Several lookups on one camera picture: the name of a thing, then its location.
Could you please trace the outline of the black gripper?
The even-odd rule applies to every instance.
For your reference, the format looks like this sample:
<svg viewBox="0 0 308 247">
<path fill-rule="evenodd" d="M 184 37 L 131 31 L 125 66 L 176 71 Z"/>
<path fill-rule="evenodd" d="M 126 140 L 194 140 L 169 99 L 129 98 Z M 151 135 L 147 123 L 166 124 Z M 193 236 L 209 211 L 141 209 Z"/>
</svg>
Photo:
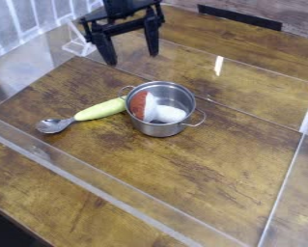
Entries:
<svg viewBox="0 0 308 247">
<path fill-rule="evenodd" d="M 111 38 L 101 32 L 117 36 L 143 29 L 150 55 L 159 54 L 159 28 L 166 22 L 162 1 L 103 0 L 103 6 L 81 18 L 85 38 L 97 45 L 107 65 L 118 64 L 118 56 Z"/>
</svg>

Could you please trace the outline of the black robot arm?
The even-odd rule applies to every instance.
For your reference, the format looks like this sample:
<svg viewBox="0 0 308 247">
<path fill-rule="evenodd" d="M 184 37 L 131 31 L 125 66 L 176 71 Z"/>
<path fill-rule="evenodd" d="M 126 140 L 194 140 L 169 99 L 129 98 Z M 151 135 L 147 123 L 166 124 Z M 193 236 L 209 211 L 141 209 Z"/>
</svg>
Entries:
<svg viewBox="0 0 308 247">
<path fill-rule="evenodd" d="M 105 7 L 81 18 L 87 42 L 110 66 L 118 65 L 113 37 L 143 29 L 149 53 L 159 54 L 159 28 L 166 22 L 162 10 L 163 0 L 102 0 Z"/>
</svg>

